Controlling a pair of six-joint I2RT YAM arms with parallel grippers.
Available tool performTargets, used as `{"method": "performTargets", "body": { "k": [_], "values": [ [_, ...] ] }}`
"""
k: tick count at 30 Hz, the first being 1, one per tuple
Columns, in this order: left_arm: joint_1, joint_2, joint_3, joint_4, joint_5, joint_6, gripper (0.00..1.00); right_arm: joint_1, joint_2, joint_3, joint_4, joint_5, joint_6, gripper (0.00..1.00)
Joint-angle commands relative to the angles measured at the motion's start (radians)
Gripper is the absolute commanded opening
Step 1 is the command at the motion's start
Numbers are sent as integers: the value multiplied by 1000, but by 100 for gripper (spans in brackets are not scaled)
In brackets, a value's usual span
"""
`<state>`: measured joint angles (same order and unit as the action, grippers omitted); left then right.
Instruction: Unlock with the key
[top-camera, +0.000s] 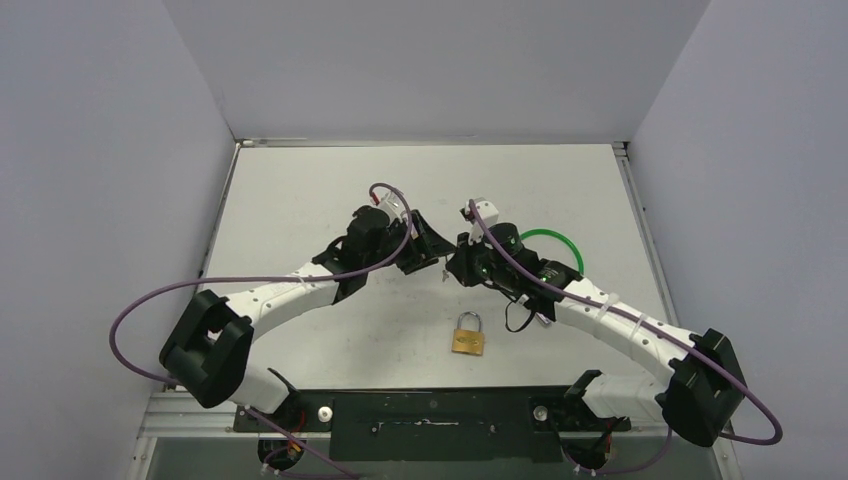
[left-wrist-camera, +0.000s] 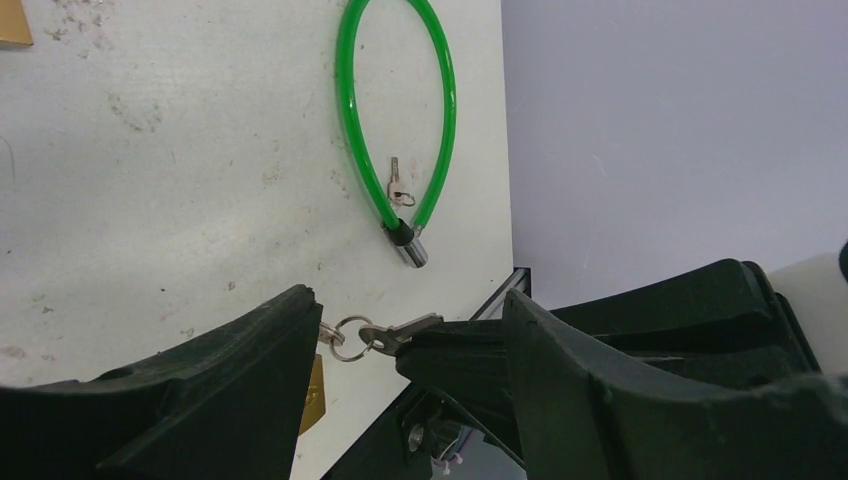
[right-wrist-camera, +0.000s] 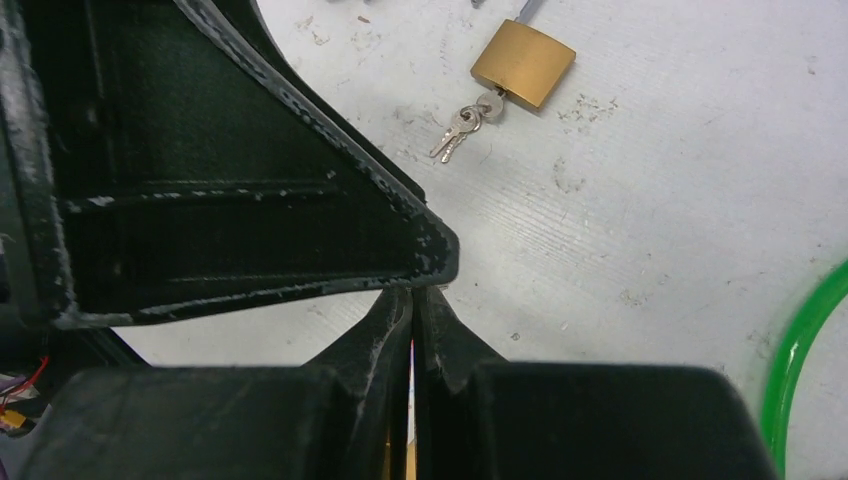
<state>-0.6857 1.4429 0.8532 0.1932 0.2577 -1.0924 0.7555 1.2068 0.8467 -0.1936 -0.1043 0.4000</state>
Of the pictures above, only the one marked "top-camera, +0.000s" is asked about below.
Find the brass padlock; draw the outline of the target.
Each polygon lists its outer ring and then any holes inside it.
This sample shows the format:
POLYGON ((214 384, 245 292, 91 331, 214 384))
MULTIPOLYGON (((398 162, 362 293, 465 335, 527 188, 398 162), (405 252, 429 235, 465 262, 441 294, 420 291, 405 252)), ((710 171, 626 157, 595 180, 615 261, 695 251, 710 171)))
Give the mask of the brass padlock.
POLYGON ((482 332, 482 318, 473 311, 461 313, 456 321, 451 342, 451 351, 457 354, 482 356, 484 353, 485 336, 482 332), (471 320, 471 328, 465 328, 466 320, 471 320))

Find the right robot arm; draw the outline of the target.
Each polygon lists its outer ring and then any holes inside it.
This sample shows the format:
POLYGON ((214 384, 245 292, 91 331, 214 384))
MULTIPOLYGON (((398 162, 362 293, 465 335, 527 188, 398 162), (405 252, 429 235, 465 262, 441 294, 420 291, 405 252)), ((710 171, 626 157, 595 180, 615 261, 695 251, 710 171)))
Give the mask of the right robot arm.
POLYGON ((641 366, 638 377, 592 374, 565 402, 568 421, 602 418, 665 422, 692 444, 710 447, 743 400, 746 381, 728 337, 669 325, 604 293, 571 267, 526 248, 511 223, 488 236, 458 235, 448 272, 464 287, 497 290, 533 315, 579 329, 641 366))

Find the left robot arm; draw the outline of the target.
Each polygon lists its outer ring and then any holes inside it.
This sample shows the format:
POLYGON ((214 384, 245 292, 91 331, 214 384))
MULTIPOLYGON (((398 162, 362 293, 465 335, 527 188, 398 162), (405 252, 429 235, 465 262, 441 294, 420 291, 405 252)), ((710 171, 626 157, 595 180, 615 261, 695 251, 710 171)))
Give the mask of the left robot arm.
POLYGON ((295 271, 292 282, 246 291, 195 294, 159 354, 160 364, 204 408, 226 401, 251 407, 270 428, 297 420, 294 388, 270 367, 249 360, 255 340, 311 310, 337 304, 363 288, 365 268, 386 262, 406 275, 451 255, 454 244, 419 211, 390 213, 363 206, 346 233, 295 271))

